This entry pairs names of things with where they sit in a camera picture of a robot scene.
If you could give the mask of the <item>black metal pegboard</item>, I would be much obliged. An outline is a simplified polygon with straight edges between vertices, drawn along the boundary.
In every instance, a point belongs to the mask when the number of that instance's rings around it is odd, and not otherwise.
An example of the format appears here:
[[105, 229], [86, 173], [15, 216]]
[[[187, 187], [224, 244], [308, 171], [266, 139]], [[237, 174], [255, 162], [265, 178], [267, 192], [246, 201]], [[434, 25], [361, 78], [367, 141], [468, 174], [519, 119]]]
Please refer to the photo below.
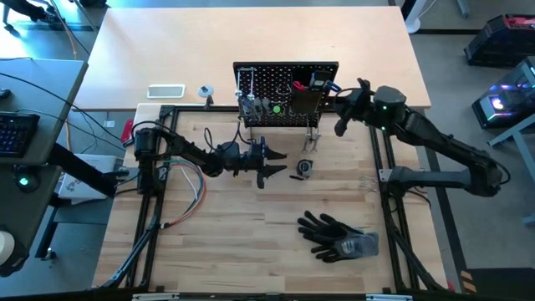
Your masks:
[[[292, 85], [292, 74], [295, 69], [306, 69], [310, 71], [314, 70], [323, 70], [323, 71], [329, 71], [331, 72], [331, 78], [330, 80], [334, 82], [335, 76], [339, 69], [339, 64], [335, 61], [323, 61], [323, 62], [235, 62], [233, 64], [233, 71], [235, 74], [235, 80], [236, 80], [236, 71], [239, 68], [249, 68], [253, 67], [255, 69], [254, 74], [254, 89], [253, 92], [255, 94], [255, 99], [260, 98], [263, 99], [264, 97], [267, 97], [271, 100], [270, 105], [287, 105], [291, 106], [293, 108], [293, 97], [292, 95], [290, 97], [280, 97], [275, 94], [275, 89], [280, 84], [290, 84]], [[247, 94], [249, 93], [249, 80], [250, 80], [250, 74], [245, 73], [241, 75], [241, 89], [244, 93], [244, 99], [247, 99]], [[318, 108], [314, 113], [320, 113], [322, 114], [326, 110], [330, 110], [331, 105], [331, 99], [329, 98], [329, 94], [333, 91], [326, 85], [325, 86], [325, 93], [322, 99], [320, 100], [318, 104]], [[242, 101], [237, 101], [238, 107], [239, 107], [239, 115], [238, 118], [242, 121], [242, 123], [245, 125], [245, 127], [304, 127], [306, 128], [306, 123], [300, 123], [300, 124], [283, 124], [283, 123], [276, 123], [276, 124], [266, 124], [266, 123], [250, 123], [246, 122], [240, 114], [240, 108], [242, 107]], [[315, 127], [318, 125], [320, 120], [318, 121], [309, 121], [310, 125], [312, 127]]]

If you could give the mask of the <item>white box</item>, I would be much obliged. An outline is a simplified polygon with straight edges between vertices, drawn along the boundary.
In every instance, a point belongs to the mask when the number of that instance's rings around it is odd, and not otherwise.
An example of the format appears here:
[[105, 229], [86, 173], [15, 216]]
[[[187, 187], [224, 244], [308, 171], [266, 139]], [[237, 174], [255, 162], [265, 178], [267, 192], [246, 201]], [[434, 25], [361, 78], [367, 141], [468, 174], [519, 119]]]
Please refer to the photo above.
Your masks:
[[[116, 156], [77, 154], [77, 157], [95, 169], [107, 173], [115, 169]], [[66, 174], [59, 188], [59, 198], [70, 200], [72, 205], [93, 200], [104, 200], [106, 195], [96, 191], [81, 180]]]

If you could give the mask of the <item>blue metal beam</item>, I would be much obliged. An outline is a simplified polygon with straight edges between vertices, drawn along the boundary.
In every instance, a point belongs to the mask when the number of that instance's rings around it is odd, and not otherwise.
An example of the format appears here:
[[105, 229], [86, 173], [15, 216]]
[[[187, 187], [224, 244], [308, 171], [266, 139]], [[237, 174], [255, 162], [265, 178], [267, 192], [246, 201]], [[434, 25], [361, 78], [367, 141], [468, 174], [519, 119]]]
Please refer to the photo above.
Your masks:
[[511, 169], [506, 195], [518, 206], [521, 224], [535, 230], [535, 121], [514, 125], [487, 144]]

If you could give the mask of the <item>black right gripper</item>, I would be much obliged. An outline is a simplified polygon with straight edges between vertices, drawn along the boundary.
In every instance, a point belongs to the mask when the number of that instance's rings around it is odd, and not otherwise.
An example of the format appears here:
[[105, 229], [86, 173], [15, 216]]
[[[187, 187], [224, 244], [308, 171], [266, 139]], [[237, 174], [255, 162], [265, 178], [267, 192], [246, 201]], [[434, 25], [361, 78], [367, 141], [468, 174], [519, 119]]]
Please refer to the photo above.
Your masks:
[[364, 120], [364, 113], [370, 107], [371, 96], [375, 94], [367, 79], [357, 78], [357, 81], [359, 87], [342, 89], [334, 96], [334, 111], [339, 117], [334, 132], [338, 137], [344, 135], [350, 120]]

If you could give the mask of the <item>white rectangular tray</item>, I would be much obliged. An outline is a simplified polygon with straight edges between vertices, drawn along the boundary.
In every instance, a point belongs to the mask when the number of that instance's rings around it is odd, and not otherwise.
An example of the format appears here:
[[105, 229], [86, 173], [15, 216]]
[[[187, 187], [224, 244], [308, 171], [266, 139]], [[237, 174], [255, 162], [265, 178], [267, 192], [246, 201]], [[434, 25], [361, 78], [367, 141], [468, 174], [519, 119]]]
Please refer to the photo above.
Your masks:
[[148, 99], [181, 99], [185, 91], [184, 84], [151, 84], [146, 95]]

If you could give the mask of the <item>grey desk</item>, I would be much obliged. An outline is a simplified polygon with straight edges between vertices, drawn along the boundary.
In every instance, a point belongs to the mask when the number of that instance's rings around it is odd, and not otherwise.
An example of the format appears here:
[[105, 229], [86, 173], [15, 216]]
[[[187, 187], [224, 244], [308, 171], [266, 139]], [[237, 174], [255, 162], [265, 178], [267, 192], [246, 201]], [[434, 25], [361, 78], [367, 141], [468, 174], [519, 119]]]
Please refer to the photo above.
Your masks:
[[0, 157], [0, 164], [38, 166], [47, 161], [87, 68], [78, 60], [0, 60], [0, 89], [12, 92], [0, 100], [0, 111], [40, 116], [25, 156]]

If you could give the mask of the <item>black computer mouse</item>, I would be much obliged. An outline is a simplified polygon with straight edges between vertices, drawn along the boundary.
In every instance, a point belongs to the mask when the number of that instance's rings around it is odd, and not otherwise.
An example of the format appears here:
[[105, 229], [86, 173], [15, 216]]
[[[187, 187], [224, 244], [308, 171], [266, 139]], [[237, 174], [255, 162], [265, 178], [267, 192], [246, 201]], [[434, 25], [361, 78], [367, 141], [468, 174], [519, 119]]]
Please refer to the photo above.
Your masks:
[[36, 191], [40, 186], [39, 169], [36, 166], [14, 166], [13, 178], [21, 192]]

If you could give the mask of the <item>black grey tape measure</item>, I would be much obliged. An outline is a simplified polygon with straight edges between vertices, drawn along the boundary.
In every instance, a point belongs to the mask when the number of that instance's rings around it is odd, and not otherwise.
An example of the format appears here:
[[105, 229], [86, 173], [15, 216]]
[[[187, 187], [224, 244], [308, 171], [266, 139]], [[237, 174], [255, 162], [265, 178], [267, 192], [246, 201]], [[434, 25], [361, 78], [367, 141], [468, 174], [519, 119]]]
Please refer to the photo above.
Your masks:
[[313, 173], [313, 161], [302, 159], [296, 165], [296, 174], [290, 175], [289, 177], [298, 180], [304, 181], [307, 180]]

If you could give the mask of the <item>light wood desk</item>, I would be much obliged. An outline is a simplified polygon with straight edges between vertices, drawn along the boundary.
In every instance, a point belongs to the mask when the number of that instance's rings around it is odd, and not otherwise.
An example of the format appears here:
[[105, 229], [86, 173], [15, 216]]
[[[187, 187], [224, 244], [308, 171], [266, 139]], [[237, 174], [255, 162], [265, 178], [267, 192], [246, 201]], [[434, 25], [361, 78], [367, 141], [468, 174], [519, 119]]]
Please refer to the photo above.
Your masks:
[[236, 62], [335, 61], [335, 81], [389, 85], [410, 106], [430, 106], [410, 36], [396, 7], [111, 8], [76, 96], [82, 110], [133, 110], [152, 84], [205, 84], [234, 102]]

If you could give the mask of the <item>black pegboard bin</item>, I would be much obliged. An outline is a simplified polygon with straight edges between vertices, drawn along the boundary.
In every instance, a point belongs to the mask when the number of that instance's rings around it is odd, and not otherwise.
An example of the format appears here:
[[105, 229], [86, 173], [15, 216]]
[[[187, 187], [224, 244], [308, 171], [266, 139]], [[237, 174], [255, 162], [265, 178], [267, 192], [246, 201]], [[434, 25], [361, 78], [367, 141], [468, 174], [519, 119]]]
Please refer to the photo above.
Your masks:
[[[325, 91], [313, 92], [308, 89], [311, 75], [314, 71], [306, 69], [295, 69], [292, 74], [292, 88], [293, 88], [293, 111], [301, 114], [312, 114], [317, 108], [320, 100], [324, 96]], [[299, 81], [306, 87], [305, 91], [296, 91], [293, 87], [293, 81]]]

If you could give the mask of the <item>black keyboard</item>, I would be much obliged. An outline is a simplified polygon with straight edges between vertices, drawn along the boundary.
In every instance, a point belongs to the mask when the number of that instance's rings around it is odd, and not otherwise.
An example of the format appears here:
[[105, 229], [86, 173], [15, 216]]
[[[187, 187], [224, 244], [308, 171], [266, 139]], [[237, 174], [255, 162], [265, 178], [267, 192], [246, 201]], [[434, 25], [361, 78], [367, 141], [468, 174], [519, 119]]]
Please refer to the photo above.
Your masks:
[[22, 158], [38, 128], [36, 114], [0, 111], [0, 157]]

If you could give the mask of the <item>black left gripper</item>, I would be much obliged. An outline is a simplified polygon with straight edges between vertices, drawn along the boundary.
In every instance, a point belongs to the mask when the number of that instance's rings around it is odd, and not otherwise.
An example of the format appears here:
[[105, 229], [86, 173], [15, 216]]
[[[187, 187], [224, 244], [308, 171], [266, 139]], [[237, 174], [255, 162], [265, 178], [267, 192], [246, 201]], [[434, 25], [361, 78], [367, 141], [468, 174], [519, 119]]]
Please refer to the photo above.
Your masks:
[[252, 142], [247, 151], [247, 169], [257, 172], [257, 187], [263, 189], [265, 187], [264, 179], [287, 169], [285, 165], [270, 166], [265, 165], [264, 159], [267, 160], [282, 160], [286, 159], [287, 155], [271, 150], [266, 146], [265, 140]]

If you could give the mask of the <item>white fan stand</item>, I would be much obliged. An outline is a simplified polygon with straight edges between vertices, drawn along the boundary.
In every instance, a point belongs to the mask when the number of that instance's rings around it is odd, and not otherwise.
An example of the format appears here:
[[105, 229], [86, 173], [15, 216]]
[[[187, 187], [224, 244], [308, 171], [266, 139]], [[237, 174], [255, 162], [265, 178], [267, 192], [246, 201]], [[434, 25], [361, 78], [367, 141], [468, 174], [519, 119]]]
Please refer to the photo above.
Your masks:
[[420, 29], [420, 13], [427, 0], [405, 0], [401, 6], [401, 13], [405, 21], [408, 34], [416, 33]]

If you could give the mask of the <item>computer with RGB lights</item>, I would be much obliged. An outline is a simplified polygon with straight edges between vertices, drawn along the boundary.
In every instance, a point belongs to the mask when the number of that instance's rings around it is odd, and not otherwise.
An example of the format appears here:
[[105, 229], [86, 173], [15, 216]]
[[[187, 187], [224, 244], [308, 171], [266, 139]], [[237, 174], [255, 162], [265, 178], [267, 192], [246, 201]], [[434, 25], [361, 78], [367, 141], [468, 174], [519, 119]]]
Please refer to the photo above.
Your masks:
[[535, 56], [523, 59], [471, 107], [485, 130], [511, 127], [535, 114]]

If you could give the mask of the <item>black grey work glove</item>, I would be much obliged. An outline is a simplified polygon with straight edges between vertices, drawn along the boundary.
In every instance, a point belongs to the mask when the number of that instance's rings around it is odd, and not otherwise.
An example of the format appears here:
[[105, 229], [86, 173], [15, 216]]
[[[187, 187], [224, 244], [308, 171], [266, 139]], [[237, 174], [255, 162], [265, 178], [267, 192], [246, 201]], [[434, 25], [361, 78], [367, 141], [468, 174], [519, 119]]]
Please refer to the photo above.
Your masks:
[[345, 247], [343, 245], [313, 247], [311, 253], [324, 263], [355, 259], [356, 256], [354, 247]]
[[298, 219], [298, 224], [298, 231], [303, 237], [318, 246], [351, 246], [355, 248], [355, 258], [372, 257], [379, 253], [377, 232], [364, 232], [350, 227], [325, 213], [316, 218], [310, 211], [305, 211], [304, 217]]

